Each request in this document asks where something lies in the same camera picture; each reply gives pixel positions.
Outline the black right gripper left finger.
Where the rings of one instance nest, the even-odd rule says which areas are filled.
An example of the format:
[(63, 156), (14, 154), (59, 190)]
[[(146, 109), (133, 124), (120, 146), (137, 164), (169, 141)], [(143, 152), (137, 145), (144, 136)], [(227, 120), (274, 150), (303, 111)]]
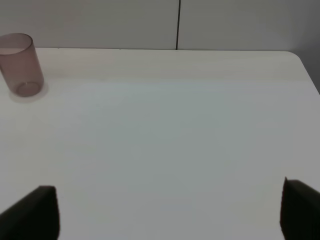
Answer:
[(0, 214), (2, 240), (57, 240), (60, 212), (54, 186), (39, 186)]

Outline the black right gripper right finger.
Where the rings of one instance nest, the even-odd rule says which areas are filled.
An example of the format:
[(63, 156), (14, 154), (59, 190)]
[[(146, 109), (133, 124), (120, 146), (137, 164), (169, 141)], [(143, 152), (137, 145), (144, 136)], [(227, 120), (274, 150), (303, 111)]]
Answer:
[(285, 240), (318, 240), (320, 193), (300, 180), (286, 178), (279, 223)]

